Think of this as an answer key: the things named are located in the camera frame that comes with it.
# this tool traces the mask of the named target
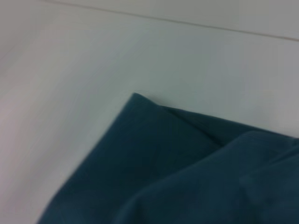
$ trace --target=teal fabric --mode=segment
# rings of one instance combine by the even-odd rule
[[[299,223],[297,145],[134,94],[39,224]]]

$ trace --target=dark teal cloth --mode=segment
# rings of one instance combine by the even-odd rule
[[[39,224],[299,223],[297,145],[134,94]]]

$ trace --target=teal garment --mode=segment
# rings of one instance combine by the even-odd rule
[[[134,94],[39,224],[292,224],[297,145]]]

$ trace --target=white surface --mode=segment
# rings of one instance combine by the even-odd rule
[[[135,91],[298,136],[298,42],[45,7],[0,75],[1,224],[35,223]]]
[[[54,1],[299,39],[297,0]]]

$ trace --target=folded fabric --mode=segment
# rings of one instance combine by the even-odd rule
[[[39,224],[298,223],[298,145],[134,94]]]

